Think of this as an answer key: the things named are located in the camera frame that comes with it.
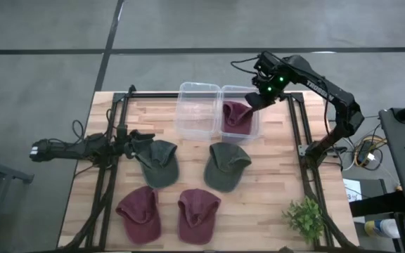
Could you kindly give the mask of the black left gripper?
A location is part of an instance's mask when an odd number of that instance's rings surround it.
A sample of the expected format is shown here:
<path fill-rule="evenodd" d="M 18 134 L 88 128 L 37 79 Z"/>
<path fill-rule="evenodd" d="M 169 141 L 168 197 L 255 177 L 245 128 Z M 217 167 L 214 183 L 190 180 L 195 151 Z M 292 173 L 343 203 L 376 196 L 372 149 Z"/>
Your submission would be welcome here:
<path fill-rule="evenodd" d="M 155 134 L 142 134 L 139 130 L 133 130 L 133 139 L 148 140 L 155 137 Z M 115 155 L 125 155 L 127 159 L 134 159 L 137 151 L 133 150 L 131 145 L 132 137 L 115 137 L 113 143 L 113 152 Z"/>

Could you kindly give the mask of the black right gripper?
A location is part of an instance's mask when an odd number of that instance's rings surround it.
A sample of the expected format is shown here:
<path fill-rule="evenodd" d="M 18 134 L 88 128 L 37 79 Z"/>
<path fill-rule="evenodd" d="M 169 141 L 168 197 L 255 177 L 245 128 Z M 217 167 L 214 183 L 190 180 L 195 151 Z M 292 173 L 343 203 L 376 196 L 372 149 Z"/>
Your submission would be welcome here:
<path fill-rule="evenodd" d="M 258 55 L 254 64 L 257 71 L 253 84 L 264 97 L 278 97 L 289 83 L 289 67 L 274 54 L 263 51 Z M 249 105 L 255 106 L 255 111 L 263 110 L 274 105 L 274 100 L 264 100 L 255 92 L 247 93 L 245 99 Z"/>

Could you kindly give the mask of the dark green baseball cap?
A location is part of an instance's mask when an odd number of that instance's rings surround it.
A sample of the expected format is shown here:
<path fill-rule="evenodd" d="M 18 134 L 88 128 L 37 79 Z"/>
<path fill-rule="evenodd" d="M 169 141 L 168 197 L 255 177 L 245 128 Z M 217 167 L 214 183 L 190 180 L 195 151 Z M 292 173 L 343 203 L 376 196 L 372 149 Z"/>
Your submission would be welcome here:
<path fill-rule="evenodd" d="M 219 192 L 232 192 L 245 169 L 252 164 L 250 156 L 239 145 L 225 142 L 210 145 L 209 152 L 204 170 L 205 183 Z"/>
<path fill-rule="evenodd" d="M 177 182 L 179 163 L 176 150 L 174 143 L 156 140 L 135 154 L 148 186 L 161 189 Z"/>

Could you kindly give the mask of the maroon baseball cap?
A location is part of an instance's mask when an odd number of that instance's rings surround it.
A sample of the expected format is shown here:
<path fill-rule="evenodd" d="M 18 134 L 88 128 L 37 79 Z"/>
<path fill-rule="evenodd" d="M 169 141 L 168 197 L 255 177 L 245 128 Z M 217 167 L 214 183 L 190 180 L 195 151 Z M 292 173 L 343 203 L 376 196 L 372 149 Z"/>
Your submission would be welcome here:
<path fill-rule="evenodd" d="M 124 230 L 135 245 L 157 240 L 162 233 L 158 211 L 158 192 L 143 186 L 126 195 L 115 208 L 122 217 Z"/>
<path fill-rule="evenodd" d="M 253 113 L 252 108 L 243 103 L 224 102 L 222 131 L 230 134 L 250 134 Z"/>
<path fill-rule="evenodd" d="M 220 204 L 221 200 L 206 190 L 196 188 L 183 191 L 178 201 L 179 239 L 192 245 L 209 243 Z"/>

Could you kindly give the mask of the clear plastic bin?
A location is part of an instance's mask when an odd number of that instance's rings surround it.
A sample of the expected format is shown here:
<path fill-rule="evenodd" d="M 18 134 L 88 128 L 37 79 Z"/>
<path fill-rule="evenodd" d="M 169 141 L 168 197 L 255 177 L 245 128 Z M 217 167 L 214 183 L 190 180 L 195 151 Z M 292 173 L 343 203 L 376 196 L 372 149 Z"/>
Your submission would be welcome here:
<path fill-rule="evenodd" d="M 179 87 L 175 129 L 184 139 L 210 142 L 219 130 L 221 88 L 216 84 L 184 82 Z"/>
<path fill-rule="evenodd" d="M 248 135 L 244 134 L 230 134 L 225 133 L 222 131 L 223 126 L 223 104 L 226 101 L 234 101 L 238 103 L 243 103 L 244 105 L 252 108 L 251 105 L 245 99 L 245 95 L 247 93 L 257 92 L 256 88 L 246 87 L 246 86 L 234 86 L 234 85 L 226 85 L 221 88 L 221 116 L 220 116 L 220 130 L 219 133 L 221 134 L 221 140 L 227 143 L 247 143 L 254 139 L 256 139 L 259 135 L 259 121 L 260 121 L 260 114 L 259 112 L 255 112 L 252 110 L 253 117 L 252 117 L 252 128 L 251 132 Z"/>

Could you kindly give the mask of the green plant in white pot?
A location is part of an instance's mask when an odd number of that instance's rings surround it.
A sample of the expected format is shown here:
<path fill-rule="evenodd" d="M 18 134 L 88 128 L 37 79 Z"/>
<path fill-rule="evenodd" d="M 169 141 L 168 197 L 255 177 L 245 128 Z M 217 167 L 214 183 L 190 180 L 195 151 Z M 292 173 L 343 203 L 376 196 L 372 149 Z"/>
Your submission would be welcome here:
<path fill-rule="evenodd" d="M 297 231 L 309 244 L 322 236 L 323 217 L 317 201 L 305 197 L 301 202 L 291 201 L 290 206 L 282 211 L 282 217 L 288 226 Z"/>

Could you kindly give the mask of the white paper sheet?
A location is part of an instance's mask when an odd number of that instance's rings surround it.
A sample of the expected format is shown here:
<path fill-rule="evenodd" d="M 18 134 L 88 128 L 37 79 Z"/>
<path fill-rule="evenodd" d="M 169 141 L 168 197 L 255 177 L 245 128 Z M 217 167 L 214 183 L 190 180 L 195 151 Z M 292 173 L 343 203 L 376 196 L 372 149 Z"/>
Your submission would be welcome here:
<path fill-rule="evenodd" d="M 347 199 L 349 202 L 362 200 L 361 184 L 359 181 L 351 179 L 343 179 Z"/>

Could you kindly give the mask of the black board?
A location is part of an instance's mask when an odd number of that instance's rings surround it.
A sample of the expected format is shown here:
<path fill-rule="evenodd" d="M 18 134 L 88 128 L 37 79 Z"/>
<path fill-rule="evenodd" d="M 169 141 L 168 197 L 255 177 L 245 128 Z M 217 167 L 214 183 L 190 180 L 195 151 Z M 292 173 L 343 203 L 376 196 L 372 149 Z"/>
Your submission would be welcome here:
<path fill-rule="evenodd" d="M 402 191 L 350 202 L 353 217 L 393 212 L 405 213 L 405 197 Z"/>

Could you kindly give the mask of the black aluminium table frame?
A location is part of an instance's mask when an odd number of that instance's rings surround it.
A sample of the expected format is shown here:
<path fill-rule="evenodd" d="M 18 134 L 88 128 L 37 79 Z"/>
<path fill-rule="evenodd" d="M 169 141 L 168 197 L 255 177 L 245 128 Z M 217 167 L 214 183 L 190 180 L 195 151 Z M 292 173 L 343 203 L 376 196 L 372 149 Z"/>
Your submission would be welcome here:
<path fill-rule="evenodd" d="M 138 162 L 121 156 L 112 204 L 108 209 L 111 213 L 107 233 L 104 234 L 105 244 L 100 246 L 103 211 L 94 226 L 93 242 L 87 245 L 93 246 L 91 249 L 97 252 L 276 251 L 284 246 L 295 251 L 313 249 L 282 220 L 282 211 L 288 208 L 292 200 L 299 202 L 304 199 L 297 146 L 308 144 L 309 135 L 311 140 L 318 140 L 326 134 L 324 104 L 320 97 L 310 91 L 292 95 L 290 101 L 297 96 L 303 98 L 304 102 L 293 100 L 293 104 L 290 104 L 283 101 L 261 111 L 259 137 L 241 145 L 251 156 L 252 164 L 231 193 L 217 192 L 205 184 L 203 172 L 210 143 L 182 139 L 176 132 L 174 119 L 177 98 L 129 99 L 126 119 L 129 130 L 155 133 L 155 139 L 178 145 L 179 179 L 174 185 L 159 190 L 161 237 L 147 245 L 134 245 L 127 239 L 122 218 L 116 214 L 115 208 L 125 195 L 145 186 L 146 182 Z M 347 239 L 359 245 L 339 167 L 336 164 L 322 164 L 319 175 L 322 183 L 318 183 L 316 190 L 323 190 L 328 213 Z M 97 180 L 98 169 L 93 168 L 73 181 L 58 247 L 71 242 L 88 219 Z M 206 245 L 184 243 L 177 233 L 179 196 L 182 191 L 193 188 L 207 190 L 221 199 L 214 235 Z"/>

